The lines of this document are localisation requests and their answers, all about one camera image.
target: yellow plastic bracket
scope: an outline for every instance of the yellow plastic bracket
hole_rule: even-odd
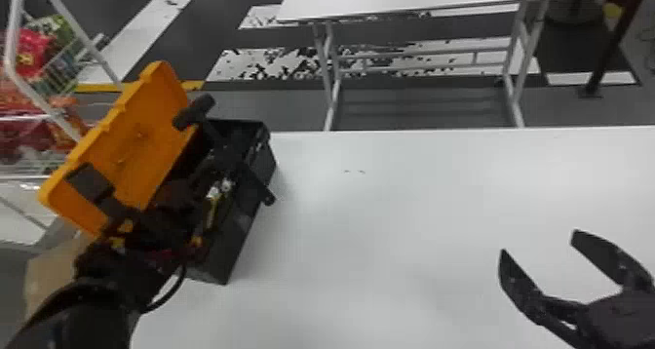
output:
[[[39,201],[97,236],[107,216],[65,180],[88,162],[114,185],[119,201],[144,210],[196,132],[195,126],[179,132],[172,125],[173,117],[187,105],[171,66],[150,63],[44,182]]]

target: white table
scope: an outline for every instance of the white table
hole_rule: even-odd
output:
[[[139,349],[564,349],[519,313],[508,248],[546,293],[617,291],[568,245],[655,272],[655,128],[276,134],[278,202],[226,287],[187,281]]]
[[[471,49],[440,50],[430,52],[403,52],[397,54],[378,54],[378,55],[348,55],[340,56],[336,51],[336,38],[334,37],[333,24],[339,19],[361,18],[371,15],[396,14],[402,12],[428,11],[447,8],[463,8],[478,6],[493,6],[507,3],[520,3],[517,11],[514,27],[512,28],[512,37],[508,47],[485,48],[484,50],[473,50],[474,56],[471,63],[455,65],[457,67],[469,66],[493,66],[502,65],[502,81],[504,83],[507,95],[507,104],[512,114],[515,125],[524,126],[522,114],[520,112],[520,95],[523,91],[525,78],[530,60],[537,48],[539,36],[543,28],[543,19],[548,8],[549,0],[284,0],[277,20],[282,22],[311,22],[314,26],[315,46],[319,55],[321,64],[324,88],[327,99],[327,117],[324,130],[329,131],[332,128],[334,113],[336,111],[339,93],[344,73],[350,72],[379,72],[389,70],[381,67],[366,67],[366,60],[370,58],[395,58],[410,55],[437,55],[437,54],[461,54],[471,53]],[[536,14],[527,15],[528,6],[535,3]],[[529,25],[525,24],[526,17],[531,18]],[[319,25],[325,26],[324,34],[319,29]],[[393,32],[390,32],[390,39],[393,38]],[[520,64],[520,71],[516,83],[512,81],[509,74],[510,63],[514,55],[515,47],[521,41],[523,45],[523,59]],[[478,53],[507,51],[505,60],[498,62],[478,62]],[[331,60],[332,73],[328,67]],[[340,63],[346,60],[363,60],[365,65],[362,69],[342,69]],[[453,67],[451,63],[443,64],[425,64],[411,69],[433,69]]]

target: metal wire basket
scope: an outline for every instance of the metal wire basket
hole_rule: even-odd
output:
[[[12,0],[0,71],[0,204],[39,227],[55,216],[35,191],[89,128],[75,110],[78,75],[99,65],[123,89],[96,48],[101,35],[90,39],[61,0],[49,1],[57,13],[35,18]]]

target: wire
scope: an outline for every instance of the wire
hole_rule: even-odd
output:
[[[152,312],[156,310],[157,308],[161,307],[164,305],[164,303],[168,302],[171,297],[179,290],[179,288],[182,286],[182,282],[184,281],[184,278],[186,277],[186,262],[182,263],[181,265],[181,270],[179,272],[179,275],[177,276],[177,280],[175,281],[175,284],[169,289],[169,291],[166,292],[159,300],[148,304],[141,310],[141,314],[146,314],[148,312]]]
[[[643,58],[643,66],[646,70],[650,71],[651,74],[655,75],[655,24],[642,29],[636,35],[636,39],[650,44],[648,47],[648,53],[646,53],[646,56]]]

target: black robot arm segment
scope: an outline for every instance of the black robot arm segment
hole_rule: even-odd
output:
[[[530,321],[574,348],[655,348],[655,289],[648,271],[616,245],[586,232],[574,231],[571,246],[621,291],[589,304],[547,296],[504,250],[498,264],[503,291]]]

